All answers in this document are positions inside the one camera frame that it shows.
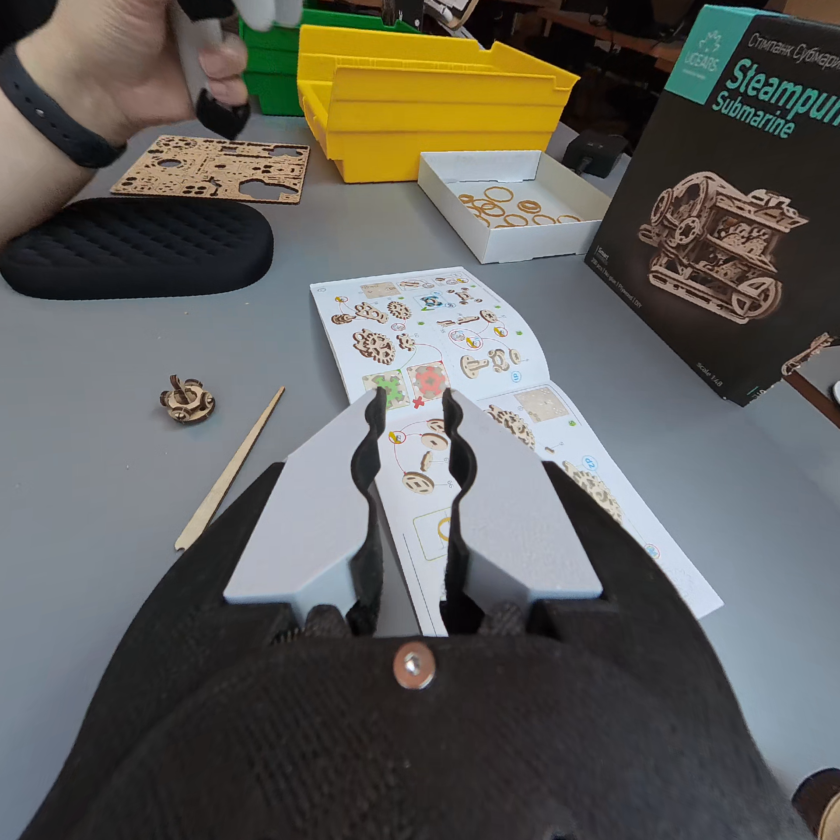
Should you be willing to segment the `nested yellow storage bins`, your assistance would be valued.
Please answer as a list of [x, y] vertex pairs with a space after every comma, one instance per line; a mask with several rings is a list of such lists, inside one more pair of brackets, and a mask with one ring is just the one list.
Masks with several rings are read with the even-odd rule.
[[545, 151], [578, 80], [499, 42], [300, 29], [299, 102], [347, 183], [415, 181], [423, 152]]

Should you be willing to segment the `small wooden gear assembly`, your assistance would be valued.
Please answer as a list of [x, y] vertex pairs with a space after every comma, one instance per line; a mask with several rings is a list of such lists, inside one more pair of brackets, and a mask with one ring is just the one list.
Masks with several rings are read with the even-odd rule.
[[181, 380], [172, 374], [170, 384], [171, 388], [161, 393], [160, 402], [172, 420], [179, 424], [197, 424], [214, 413], [214, 396], [200, 381]]

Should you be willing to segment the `dark puzzle kit box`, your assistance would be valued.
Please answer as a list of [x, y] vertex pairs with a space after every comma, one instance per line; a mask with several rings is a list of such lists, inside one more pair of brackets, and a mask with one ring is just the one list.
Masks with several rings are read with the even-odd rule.
[[584, 262], [746, 406], [838, 340], [839, 29], [706, 5]]

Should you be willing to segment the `white cardboard tray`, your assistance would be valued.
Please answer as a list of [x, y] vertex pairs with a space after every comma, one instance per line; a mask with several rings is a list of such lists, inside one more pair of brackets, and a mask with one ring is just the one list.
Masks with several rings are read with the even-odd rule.
[[417, 182], [481, 264], [582, 255], [611, 202], [538, 150], [423, 152]]

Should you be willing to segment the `thin wooden stick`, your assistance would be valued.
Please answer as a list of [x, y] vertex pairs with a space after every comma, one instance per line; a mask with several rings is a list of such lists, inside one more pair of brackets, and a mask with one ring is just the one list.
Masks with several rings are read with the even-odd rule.
[[230, 490], [230, 487], [233, 485], [239, 471], [245, 464], [251, 450], [256, 445], [259, 436], [275, 411], [285, 390], [286, 388], [282, 386], [271, 398], [268, 406], [259, 416], [259, 419], [254, 426], [252, 426], [244, 441], [234, 453], [233, 457], [229, 460], [220, 477], [217, 478], [198, 509], [196, 509], [189, 522], [185, 525], [183, 531], [174, 543], [174, 550], [176, 552], [189, 549], [204, 533], [207, 526], [214, 519], [218, 509]]

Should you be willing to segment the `illustrated instruction booklet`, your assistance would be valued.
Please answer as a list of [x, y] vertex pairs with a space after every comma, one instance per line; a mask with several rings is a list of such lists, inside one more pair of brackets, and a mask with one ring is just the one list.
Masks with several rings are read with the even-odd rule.
[[376, 387], [385, 392], [376, 486], [424, 635], [446, 635], [439, 603], [459, 491], [448, 467], [448, 387], [585, 490], [666, 573], [696, 618], [723, 606], [550, 381], [526, 320], [467, 269], [319, 282], [310, 290], [349, 399]]

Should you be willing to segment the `person's left hand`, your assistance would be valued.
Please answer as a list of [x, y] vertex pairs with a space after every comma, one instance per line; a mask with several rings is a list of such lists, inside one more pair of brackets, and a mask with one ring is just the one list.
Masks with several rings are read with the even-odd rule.
[[17, 43], [33, 80], [112, 145], [195, 117], [166, 1], [62, 1]]

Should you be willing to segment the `wooden puzzle parts sheet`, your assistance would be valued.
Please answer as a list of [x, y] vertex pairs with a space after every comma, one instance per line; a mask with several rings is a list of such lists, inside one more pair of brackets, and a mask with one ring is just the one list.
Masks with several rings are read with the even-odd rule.
[[162, 135], [111, 187], [121, 196], [181, 196], [298, 204], [304, 144]]

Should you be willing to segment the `black wrist rest pad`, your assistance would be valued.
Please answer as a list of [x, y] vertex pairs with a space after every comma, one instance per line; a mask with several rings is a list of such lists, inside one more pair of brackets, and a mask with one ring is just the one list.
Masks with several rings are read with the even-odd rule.
[[274, 248], [269, 221], [243, 203], [100, 197], [72, 203], [13, 239], [1, 271], [30, 298], [201, 297], [256, 283]]

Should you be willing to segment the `grey desk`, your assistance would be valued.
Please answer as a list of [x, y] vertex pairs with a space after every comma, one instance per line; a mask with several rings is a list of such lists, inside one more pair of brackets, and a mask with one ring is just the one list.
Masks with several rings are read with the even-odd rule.
[[[462, 266], [527, 320], [549, 378], [724, 601], [702, 625], [788, 791], [838, 767], [838, 428], [786, 383], [715, 396], [584, 265], [482, 266], [413, 182], [345, 185], [302, 119], [297, 206], [259, 205], [270, 272], [221, 296], [41, 301], [2, 284], [2, 838], [54, 783], [174, 540], [280, 386], [230, 504], [347, 406], [310, 285]], [[215, 399], [200, 423], [170, 376]]]

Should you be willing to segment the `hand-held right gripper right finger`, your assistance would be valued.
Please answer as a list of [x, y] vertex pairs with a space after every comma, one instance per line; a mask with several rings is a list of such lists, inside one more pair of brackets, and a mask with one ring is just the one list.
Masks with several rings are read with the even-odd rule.
[[500, 605], [528, 618], [543, 600], [603, 592], [519, 415], [443, 396], [452, 503], [441, 616], [449, 635], [472, 634]]

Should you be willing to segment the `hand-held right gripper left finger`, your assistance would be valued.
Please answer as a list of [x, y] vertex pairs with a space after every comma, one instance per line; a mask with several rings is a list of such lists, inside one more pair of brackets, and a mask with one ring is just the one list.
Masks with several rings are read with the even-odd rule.
[[383, 557], [371, 484], [384, 429], [378, 387], [289, 455], [224, 590], [227, 603], [286, 603], [300, 623], [312, 608], [334, 606], [355, 634], [373, 634]]

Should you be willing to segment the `green storage bin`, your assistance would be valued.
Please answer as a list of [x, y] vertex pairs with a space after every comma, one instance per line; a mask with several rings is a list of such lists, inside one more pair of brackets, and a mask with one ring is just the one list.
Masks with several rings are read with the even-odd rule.
[[[303, 25], [368, 29], [378, 32], [415, 34], [417, 29], [397, 20], [388, 26], [379, 17], [305, 8]], [[301, 117], [298, 99], [298, 48], [300, 27], [275, 26], [257, 31], [243, 21], [238, 22], [238, 35], [248, 50], [244, 79], [250, 95], [257, 97], [265, 115]]]

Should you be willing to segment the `black wristband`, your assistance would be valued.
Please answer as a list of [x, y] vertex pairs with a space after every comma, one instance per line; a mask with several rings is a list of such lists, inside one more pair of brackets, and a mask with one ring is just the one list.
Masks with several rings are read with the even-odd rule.
[[20, 63], [15, 45], [1, 56], [1, 90], [16, 110], [74, 164], [88, 170], [107, 167], [123, 156], [127, 144], [112, 145], [74, 120]]

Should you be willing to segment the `black power adapter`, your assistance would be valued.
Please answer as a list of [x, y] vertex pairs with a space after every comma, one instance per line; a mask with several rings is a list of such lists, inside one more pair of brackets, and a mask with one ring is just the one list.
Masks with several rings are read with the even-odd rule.
[[621, 134], [605, 134], [585, 129], [566, 147], [561, 164], [575, 174], [600, 177], [609, 176], [628, 146]]

